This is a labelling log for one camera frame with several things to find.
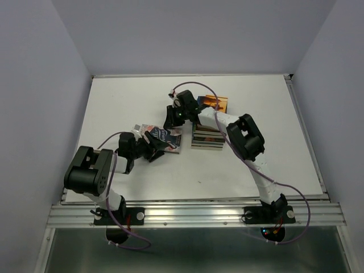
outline bolt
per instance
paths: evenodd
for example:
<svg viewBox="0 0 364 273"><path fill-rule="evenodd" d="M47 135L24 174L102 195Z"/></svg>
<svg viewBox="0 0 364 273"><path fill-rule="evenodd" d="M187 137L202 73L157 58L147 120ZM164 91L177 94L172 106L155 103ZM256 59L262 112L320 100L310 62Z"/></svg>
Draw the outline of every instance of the bolt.
<svg viewBox="0 0 364 273"><path fill-rule="evenodd" d="M141 221L142 219L144 219L144 213L142 213L142 212L138 212L138 213L136 214L136 218L137 218L139 221Z"/></svg>
<svg viewBox="0 0 364 273"><path fill-rule="evenodd" d="M295 213L293 212L293 210L289 210L287 211L287 216L290 219L295 218Z"/></svg>

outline metal extrusion frame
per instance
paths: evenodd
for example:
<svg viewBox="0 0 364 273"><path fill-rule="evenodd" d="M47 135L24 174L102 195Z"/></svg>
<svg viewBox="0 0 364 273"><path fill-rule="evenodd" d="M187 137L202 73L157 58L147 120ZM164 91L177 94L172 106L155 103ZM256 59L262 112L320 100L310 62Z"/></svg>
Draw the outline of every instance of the metal extrusion frame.
<svg viewBox="0 0 364 273"><path fill-rule="evenodd" d="M291 201L297 223L289 226L305 226L308 211L305 202ZM346 225L339 204L309 201L311 226ZM259 201L195 201L195 202L127 202L128 207L146 209L143 226L134 229L158 228L246 228L262 225L246 225L241 217L245 206L259 206ZM47 228L105 228L94 226L93 205L55 205L49 214Z"/></svg>

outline cable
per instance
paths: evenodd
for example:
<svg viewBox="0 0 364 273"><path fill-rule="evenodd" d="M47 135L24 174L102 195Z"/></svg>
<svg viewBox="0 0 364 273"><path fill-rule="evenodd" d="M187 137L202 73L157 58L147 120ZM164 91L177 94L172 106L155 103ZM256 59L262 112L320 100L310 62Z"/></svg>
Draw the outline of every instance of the cable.
<svg viewBox="0 0 364 273"><path fill-rule="evenodd" d="M261 177L265 178L266 180L268 180L269 182L272 182L272 183L275 183L281 187L287 187L287 188L291 188L293 190L295 190L302 198L303 200L305 201L306 203L306 206L307 206L307 211L308 211L308 218L307 218L307 224L304 228L304 230L302 231L302 233L300 235L298 235L297 237L295 237L294 239L291 239L291 240L288 240L288 241L285 241L285 242L275 242L276 244L279 244L279 245L286 245L288 243L292 243L294 241L297 241L299 238L301 238L305 233L306 231L308 230L308 227L309 227L309 223L311 221L311 209L309 207L309 204L308 204L308 201L306 199L306 197L297 189L295 188L294 186L291 186L291 185L288 185L288 184L283 184L283 183L278 183L277 181L274 181L274 179L266 176L265 174L257 171L256 169L250 167L246 162L245 160L240 156L240 154L238 153L238 151L235 149L235 147L230 143L230 141L228 140L227 136L224 134L224 132L222 131L222 128L220 126L220 123L217 119L217 110L218 110L218 97L216 95L216 93L214 92L214 90L212 90L210 87L208 87L207 85L205 84L202 84L198 81L186 81L186 82L182 82L181 84L179 85L176 85L173 90L176 91L176 89L182 85L185 85L185 84L197 84L197 85L201 85L205 88L207 88L211 93L214 94L215 98L216 98L216 106L215 106L215 121L216 121L216 125L218 127L218 130L220 131L222 137L224 138L225 142L229 145L229 147L233 150L234 154L245 164L245 166L247 166L249 169L251 169L253 172L257 173L258 175L260 175Z"/></svg>
<svg viewBox="0 0 364 273"><path fill-rule="evenodd" d="M123 246L123 245L119 245L118 243L114 243L112 241L109 241L109 243L111 243L114 246L120 247L122 249L130 249L130 250L143 250L143 249L147 249L148 247L150 247L152 245L151 241L149 241L147 238L144 238L142 236L139 236L129 230L127 230L125 227L123 227L118 220L114 217L111 209L110 209L110 204L109 204L109 193L110 193L110 189L111 189L111 183L113 181L113 177L115 174L115 169L116 169L116 164L117 164L117 160L118 160L118 155L116 153L114 153L114 165L113 165L113 169L111 171L110 174L110 182L109 185L107 186L107 190L106 190L106 195L107 195L107 199L106 199L106 207L107 207L107 211L109 212L109 215L111 217L111 219L114 221L114 223L119 226L119 228L121 228L125 233L127 233L130 236L133 236L137 239L140 239L142 241L145 241L147 243L147 246L142 246L142 247L134 247L134 246Z"/></svg>
<svg viewBox="0 0 364 273"><path fill-rule="evenodd" d="M117 133L114 133L114 134L112 134L111 136L109 136L108 138L106 138L105 139L105 141L104 142L102 142L101 143L101 145L100 146L98 146L97 148L96 148L96 150L98 150L98 149L100 149L103 145L105 145L105 143L106 142L108 142L109 140L110 140L110 138L112 138L112 137L114 137L114 136L116 136L116 135L119 135L119 134L121 134L122 132L117 132Z"/></svg>

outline gray wall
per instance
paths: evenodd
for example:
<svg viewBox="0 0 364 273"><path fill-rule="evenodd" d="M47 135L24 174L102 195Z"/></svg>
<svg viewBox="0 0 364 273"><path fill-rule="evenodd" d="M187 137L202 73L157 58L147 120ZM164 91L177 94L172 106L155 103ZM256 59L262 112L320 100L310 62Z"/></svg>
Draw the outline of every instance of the gray wall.
<svg viewBox="0 0 364 273"><path fill-rule="evenodd" d="M50 0L0 8L0 272L32 272L90 74Z"/></svg>
<svg viewBox="0 0 364 273"><path fill-rule="evenodd" d="M363 11L362 0L337 1L293 77L325 184L341 203L362 262Z"/></svg>
<svg viewBox="0 0 364 273"><path fill-rule="evenodd" d="M53 0L93 75L293 72L334 0Z"/></svg>

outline white tabletop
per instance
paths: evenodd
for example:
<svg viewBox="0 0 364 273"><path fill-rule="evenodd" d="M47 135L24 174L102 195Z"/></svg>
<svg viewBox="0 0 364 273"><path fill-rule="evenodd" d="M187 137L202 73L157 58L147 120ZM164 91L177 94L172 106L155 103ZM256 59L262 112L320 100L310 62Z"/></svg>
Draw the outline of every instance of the white tabletop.
<svg viewBox="0 0 364 273"><path fill-rule="evenodd" d="M218 96L228 97L227 113L249 113L262 132L268 166L275 180L299 188L305 195L322 190L282 75L96 78L93 80L78 145L96 148L109 135L130 131L135 124L163 125L168 92L184 81L199 81ZM208 94L186 85L197 98ZM113 189L126 200L181 200L258 197L249 170L227 144L223 151L191 149L191 123L183 128L181 153L165 154L149 163L135 161L131 174L116 174ZM115 150L118 137L104 148ZM285 195L297 195L282 188ZM67 202L89 201L68 191Z"/></svg>

